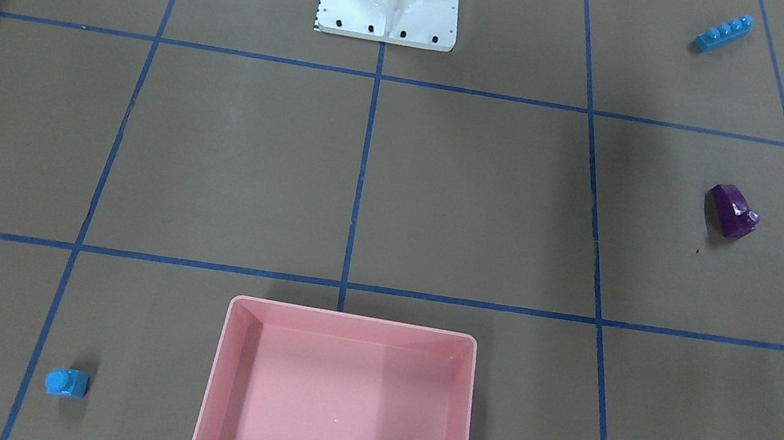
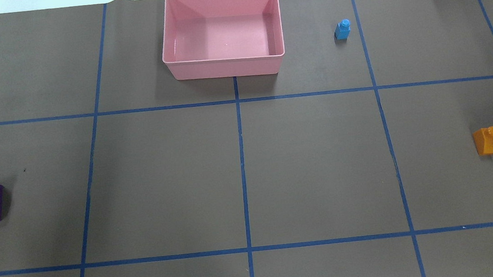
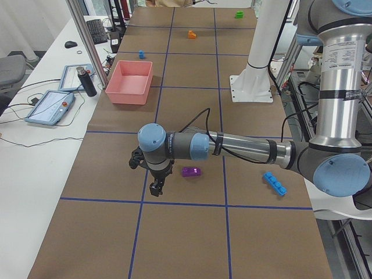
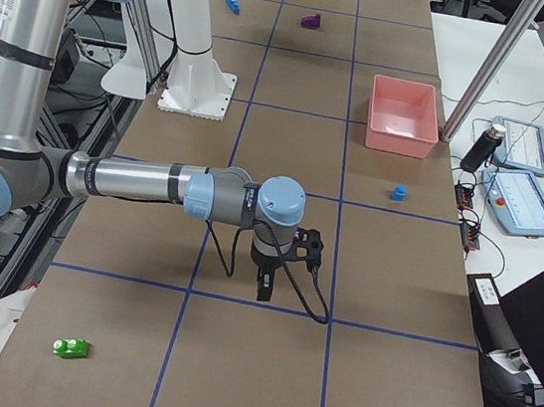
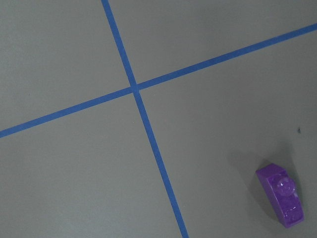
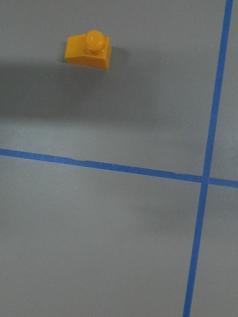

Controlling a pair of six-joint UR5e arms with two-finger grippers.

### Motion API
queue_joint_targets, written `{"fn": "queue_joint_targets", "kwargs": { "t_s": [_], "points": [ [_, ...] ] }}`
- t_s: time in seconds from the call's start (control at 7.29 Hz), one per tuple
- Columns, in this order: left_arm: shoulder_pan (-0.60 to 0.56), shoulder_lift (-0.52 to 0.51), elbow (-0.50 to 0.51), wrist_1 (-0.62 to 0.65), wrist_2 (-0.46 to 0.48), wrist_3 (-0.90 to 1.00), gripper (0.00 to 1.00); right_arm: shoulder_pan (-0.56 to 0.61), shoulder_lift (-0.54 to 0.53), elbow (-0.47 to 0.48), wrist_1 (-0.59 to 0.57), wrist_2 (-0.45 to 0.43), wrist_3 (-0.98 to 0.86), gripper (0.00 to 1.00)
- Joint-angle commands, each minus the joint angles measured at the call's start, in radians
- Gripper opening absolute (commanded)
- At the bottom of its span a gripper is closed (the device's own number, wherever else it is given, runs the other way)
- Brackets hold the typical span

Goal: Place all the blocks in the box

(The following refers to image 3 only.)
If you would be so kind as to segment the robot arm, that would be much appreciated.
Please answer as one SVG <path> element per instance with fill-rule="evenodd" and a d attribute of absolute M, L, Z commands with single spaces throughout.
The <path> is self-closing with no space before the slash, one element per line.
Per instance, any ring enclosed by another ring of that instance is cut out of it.
<path fill-rule="evenodd" d="M 315 136 L 308 142 L 275 142 L 194 129 L 190 124 L 179 132 L 146 124 L 138 132 L 139 146 L 129 165 L 150 171 L 153 196 L 162 194 L 175 160 L 205 160 L 211 155 L 279 165 L 336 197 L 354 195 L 369 184 L 371 171 L 360 155 L 355 131 L 371 2 L 300 1 L 297 20 L 300 44 L 323 45 Z"/>

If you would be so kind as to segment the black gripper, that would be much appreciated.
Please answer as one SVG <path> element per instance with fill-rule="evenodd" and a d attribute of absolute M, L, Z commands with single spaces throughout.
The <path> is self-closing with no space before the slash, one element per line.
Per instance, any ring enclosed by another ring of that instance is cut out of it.
<path fill-rule="evenodd" d="M 165 179 L 168 175 L 173 173 L 173 165 L 168 164 L 165 168 L 161 170 L 155 170 L 153 167 L 149 167 L 151 175 L 154 178 L 154 181 L 150 184 L 149 189 L 151 195 L 162 195 L 163 194 L 163 186 L 165 183 Z"/>

